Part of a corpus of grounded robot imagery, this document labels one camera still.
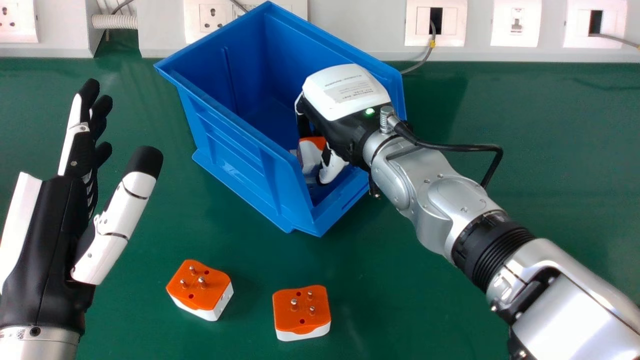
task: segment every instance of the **gray cable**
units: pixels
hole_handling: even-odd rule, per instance
[[[240,10],[244,11],[244,13],[246,13],[246,9],[244,8],[244,5],[242,5],[241,3],[239,3],[237,0],[229,0],[232,3],[234,3],[237,7],[240,8]]]
[[[633,46],[636,49],[640,50],[640,44],[637,44],[633,41],[625,40],[623,38],[612,37],[611,35],[606,35],[606,34],[589,34],[589,36],[595,37],[595,38],[608,38],[609,40],[621,42],[622,44]]]
[[[408,69],[402,70],[400,74],[402,75],[408,74],[411,71],[414,71],[415,69],[423,66],[424,63],[426,63],[427,60],[429,59],[429,56],[431,56],[431,52],[433,51],[433,46],[431,44],[436,41],[436,24],[434,24],[433,21],[431,21],[430,23],[431,23],[431,40],[429,41],[429,44],[428,44],[429,49],[427,50],[427,55],[425,55],[424,58],[419,63],[415,64],[414,66]]]
[[[120,11],[120,9],[122,9],[123,7],[127,6],[128,4],[133,3],[134,0],[126,0],[124,3],[116,6],[115,9],[113,9],[113,11],[111,12],[112,15],[115,15],[117,12]]]

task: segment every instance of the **white switch plate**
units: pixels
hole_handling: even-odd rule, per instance
[[[627,28],[627,0],[567,0],[564,47],[620,49],[613,40],[589,37],[592,10],[603,10],[600,32],[625,37]]]
[[[491,46],[537,47],[542,0],[494,0]]]
[[[243,7],[252,10],[264,1],[241,2]],[[307,0],[272,0],[272,2],[305,20],[308,19]],[[242,14],[244,12],[229,0],[184,0],[184,38],[187,44],[196,42]]]
[[[0,0],[0,43],[37,43],[34,0]]]
[[[464,46],[467,37],[467,0],[407,0],[404,46],[427,46],[431,8],[442,8],[442,34],[437,46]]]

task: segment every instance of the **robotic hand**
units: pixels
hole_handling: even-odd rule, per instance
[[[636,305],[487,196],[502,150],[423,142],[390,105],[386,90],[358,65],[307,78],[295,106],[301,135],[316,132],[327,141],[319,182],[330,183],[348,163],[370,173],[372,192],[381,190],[412,221],[421,244],[486,294],[491,311],[509,325],[512,359],[640,359]],[[497,155],[480,185],[458,174],[441,151]]]
[[[0,240],[3,359],[75,358],[95,286],[127,245],[160,173],[162,153],[137,149],[90,223],[97,171],[111,155],[110,144],[96,146],[113,104],[99,92],[90,79],[73,100],[58,175],[18,177]]]

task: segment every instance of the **outlet hole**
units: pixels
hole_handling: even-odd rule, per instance
[[[602,30],[602,10],[592,10],[589,22],[589,34],[599,34]]]
[[[442,35],[442,8],[431,8],[430,20],[436,26],[436,35]],[[429,34],[433,34],[431,25],[429,25]]]

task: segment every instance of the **robot forearm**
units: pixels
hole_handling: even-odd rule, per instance
[[[393,127],[399,121],[390,117]],[[512,221],[441,152],[395,132],[369,137],[364,160],[427,249],[460,268],[511,326],[514,359],[640,356],[640,311],[551,241]]]

